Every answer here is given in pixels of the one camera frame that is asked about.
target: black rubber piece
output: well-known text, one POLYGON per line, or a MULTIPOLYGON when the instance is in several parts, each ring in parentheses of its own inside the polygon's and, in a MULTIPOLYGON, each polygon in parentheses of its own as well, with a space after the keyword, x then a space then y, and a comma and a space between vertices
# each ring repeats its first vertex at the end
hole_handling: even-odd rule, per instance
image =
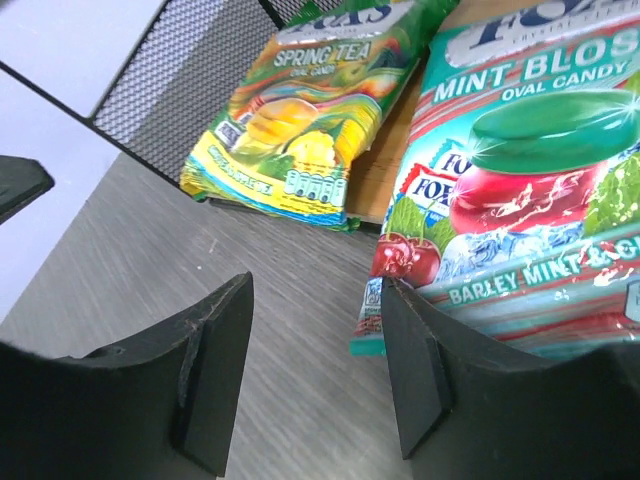
POLYGON ((640 345, 539 358, 391 279, 382 322, 416 480, 640 478, 640 345))
POLYGON ((377 223, 371 223, 371 222, 362 222, 358 230, 366 233, 374 233, 376 235, 381 235, 382 225, 379 225, 377 223))
POLYGON ((223 476, 252 318, 247 273, 82 359, 0 343, 0 478, 223 476))
POLYGON ((36 160, 0 155, 0 224, 53 185, 51 175, 36 160))

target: candy bag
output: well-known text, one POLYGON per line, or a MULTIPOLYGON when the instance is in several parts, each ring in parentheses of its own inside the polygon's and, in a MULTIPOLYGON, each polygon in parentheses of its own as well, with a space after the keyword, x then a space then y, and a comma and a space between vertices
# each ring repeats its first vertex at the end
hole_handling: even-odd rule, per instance
MULTIPOLYGON (((352 229, 344 210, 351 163, 454 5, 360 0, 280 31, 194 147, 181 187, 352 229), (349 9, 356 4, 362 9, 349 9)), ((313 14, 305 9, 296 21, 313 14)))
POLYGON ((436 36, 352 353, 384 353, 383 276, 545 357, 638 339, 639 29, 566 0, 436 36))

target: ice cube illustration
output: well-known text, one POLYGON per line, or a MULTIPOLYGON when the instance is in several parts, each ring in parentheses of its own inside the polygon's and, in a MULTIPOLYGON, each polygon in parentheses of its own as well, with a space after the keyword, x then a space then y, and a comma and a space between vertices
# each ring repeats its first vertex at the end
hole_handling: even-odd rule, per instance
POLYGON ((540 258, 551 248, 574 243, 583 234, 584 224, 574 222, 557 227, 539 225, 524 232, 495 230, 458 235, 447 245, 435 281, 448 280, 516 258, 540 258))

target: mesh basket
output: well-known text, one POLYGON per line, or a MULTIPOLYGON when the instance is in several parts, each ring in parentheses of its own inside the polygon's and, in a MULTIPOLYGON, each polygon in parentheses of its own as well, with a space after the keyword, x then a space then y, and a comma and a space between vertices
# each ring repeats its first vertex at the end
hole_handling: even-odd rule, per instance
MULTIPOLYGON (((177 182, 191 148, 276 25, 303 1, 168 1, 96 112, 94 127, 177 182)), ((316 3, 327 10, 340 1, 316 3)))

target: spring tea oval candy bag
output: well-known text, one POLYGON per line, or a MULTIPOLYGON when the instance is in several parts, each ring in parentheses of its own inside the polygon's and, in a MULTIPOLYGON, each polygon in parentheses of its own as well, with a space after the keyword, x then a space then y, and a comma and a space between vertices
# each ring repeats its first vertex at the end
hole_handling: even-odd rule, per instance
POLYGON ((384 276, 541 356, 639 338, 640 7, 551 3, 436 36, 352 353, 384 276))
POLYGON ((191 152, 182 188, 349 230, 351 163, 456 3, 351 0, 277 33, 191 152))

